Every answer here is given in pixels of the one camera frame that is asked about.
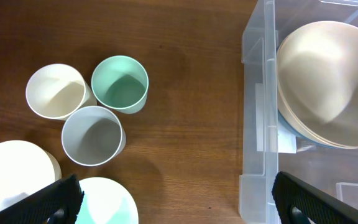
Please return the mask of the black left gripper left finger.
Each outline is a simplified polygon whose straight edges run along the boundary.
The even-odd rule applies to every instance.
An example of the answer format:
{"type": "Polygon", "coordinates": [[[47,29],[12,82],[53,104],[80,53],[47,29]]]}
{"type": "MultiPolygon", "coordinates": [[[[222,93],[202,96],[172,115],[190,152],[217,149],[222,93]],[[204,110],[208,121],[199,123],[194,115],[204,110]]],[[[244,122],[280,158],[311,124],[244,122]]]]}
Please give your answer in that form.
{"type": "Polygon", "coordinates": [[[0,224],[74,224],[83,199],[79,180],[72,174],[0,211],[0,224]]]}

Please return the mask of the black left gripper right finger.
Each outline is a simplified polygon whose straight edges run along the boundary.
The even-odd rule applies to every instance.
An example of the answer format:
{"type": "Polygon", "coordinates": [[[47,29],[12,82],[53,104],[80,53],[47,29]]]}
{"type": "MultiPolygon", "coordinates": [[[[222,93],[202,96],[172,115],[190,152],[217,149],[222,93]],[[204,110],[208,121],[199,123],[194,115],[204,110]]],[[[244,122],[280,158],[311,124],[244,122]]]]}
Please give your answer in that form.
{"type": "Polygon", "coordinates": [[[272,188],[282,224],[358,224],[358,210],[301,179],[280,171],[272,188]]]}

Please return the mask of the mint small bowl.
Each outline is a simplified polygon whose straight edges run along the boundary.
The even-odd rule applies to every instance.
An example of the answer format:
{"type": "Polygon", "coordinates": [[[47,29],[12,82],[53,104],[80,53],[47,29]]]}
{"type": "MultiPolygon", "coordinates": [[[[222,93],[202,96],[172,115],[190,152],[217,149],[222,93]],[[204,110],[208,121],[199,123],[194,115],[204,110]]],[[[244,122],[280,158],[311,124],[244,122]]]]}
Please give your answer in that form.
{"type": "Polygon", "coordinates": [[[76,224],[138,224],[137,206],[121,184],[104,177],[79,181],[85,193],[76,224]]]}

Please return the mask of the white small bowl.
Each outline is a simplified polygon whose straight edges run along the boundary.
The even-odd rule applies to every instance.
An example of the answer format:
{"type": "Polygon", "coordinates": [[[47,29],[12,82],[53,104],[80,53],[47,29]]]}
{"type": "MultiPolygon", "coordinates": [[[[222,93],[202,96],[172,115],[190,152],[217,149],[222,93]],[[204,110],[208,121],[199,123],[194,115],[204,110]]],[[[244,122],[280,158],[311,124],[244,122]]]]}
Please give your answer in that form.
{"type": "Polygon", "coordinates": [[[61,177],[56,158],[36,144],[0,142],[0,211],[61,177]]]}

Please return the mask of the grey plastic cup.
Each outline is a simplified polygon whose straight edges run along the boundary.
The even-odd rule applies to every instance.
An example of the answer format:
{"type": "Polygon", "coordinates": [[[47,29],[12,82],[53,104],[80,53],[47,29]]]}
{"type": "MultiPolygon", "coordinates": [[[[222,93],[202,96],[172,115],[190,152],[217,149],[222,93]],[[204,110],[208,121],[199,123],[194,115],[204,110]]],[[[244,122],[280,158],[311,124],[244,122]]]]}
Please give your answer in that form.
{"type": "Polygon", "coordinates": [[[119,155],[126,146],[126,133],[119,118],[102,106],[86,106],[63,125],[65,154],[82,166],[100,166],[119,155]]]}

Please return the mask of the blue shallow bowl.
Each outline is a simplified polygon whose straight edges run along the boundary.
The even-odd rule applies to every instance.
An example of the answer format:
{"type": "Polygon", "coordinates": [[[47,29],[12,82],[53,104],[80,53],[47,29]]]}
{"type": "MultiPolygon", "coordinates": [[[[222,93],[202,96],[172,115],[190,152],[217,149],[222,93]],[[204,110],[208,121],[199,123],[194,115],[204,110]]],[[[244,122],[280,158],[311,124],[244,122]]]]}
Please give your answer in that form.
{"type": "Polygon", "coordinates": [[[283,117],[283,115],[281,114],[281,112],[278,111],[278,121],[281,123],[281,125],[286,128],[289,132],[291,132],[292,134],[294,134],[296,137],[307,140],[312,142],[313,144],[317,145],[317,146],[321,146],[321,147],[327,147],[327,148],[333,148],[333,146],[329,146],[326,144],[321,144],[318,143],[316,141],[313,141],[307,137],[305,137],[304,135],[300,134],[295,128],[293,128],[287,121],[286,119],[283,117]]]}

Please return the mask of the cream plastic cup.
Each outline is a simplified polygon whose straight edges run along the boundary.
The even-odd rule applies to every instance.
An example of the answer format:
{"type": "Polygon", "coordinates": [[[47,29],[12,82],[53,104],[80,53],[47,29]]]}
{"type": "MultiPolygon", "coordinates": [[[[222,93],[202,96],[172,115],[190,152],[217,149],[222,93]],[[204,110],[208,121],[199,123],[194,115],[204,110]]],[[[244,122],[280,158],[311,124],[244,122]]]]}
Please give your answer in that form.
{"type": "Polygon", "coordinates": [[[82,107],[97,105],[97,99],[81,73],[62,63],[38,69],[27,82],[25,97],[35,114],[63,121],[82,107]]]}

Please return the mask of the mint green plastic cup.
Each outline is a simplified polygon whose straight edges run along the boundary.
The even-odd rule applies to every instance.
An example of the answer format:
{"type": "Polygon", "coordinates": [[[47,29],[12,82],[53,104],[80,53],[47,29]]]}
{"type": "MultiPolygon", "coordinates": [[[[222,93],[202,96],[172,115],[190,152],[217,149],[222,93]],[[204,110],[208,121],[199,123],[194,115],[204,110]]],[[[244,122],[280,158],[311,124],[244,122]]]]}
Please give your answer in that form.
{"type": "Polygon", "coordinates": [[[91,89],[104,106],[125,114],[139,112],[147,101],[149,76],[141,63],[132,57],[109,57],[95,68],[91,89]]]}

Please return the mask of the beige shallow bowl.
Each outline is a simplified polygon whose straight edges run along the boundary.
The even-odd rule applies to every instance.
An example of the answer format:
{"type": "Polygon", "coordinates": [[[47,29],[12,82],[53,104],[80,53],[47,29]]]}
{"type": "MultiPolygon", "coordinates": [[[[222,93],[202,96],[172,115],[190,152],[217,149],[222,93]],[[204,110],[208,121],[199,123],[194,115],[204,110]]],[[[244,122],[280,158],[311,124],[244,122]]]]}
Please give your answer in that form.
{"type": "Polygon", "coordinates": [[[358,27],[318,21],[294,30],[277,50],[277,105],[301,136],[358,148],[358,27]]]}

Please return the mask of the clear plastic storage bin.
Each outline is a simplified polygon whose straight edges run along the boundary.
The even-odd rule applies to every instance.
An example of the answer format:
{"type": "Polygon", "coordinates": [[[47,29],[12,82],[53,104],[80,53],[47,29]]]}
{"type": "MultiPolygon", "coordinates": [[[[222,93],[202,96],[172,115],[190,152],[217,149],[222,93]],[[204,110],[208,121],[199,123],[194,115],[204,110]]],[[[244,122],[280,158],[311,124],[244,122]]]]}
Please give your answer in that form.
{"type": "Polygon", "coordinates": [[[277,109],[275,53],[295,29],[315,21],[358,27],[358,1],[259,0],[242,35],[245,72],[243,166],[239,213],[247,223],[279,223],[275,176],[288,172],[358,209],[358,149],[303,138],[277,109]]]}

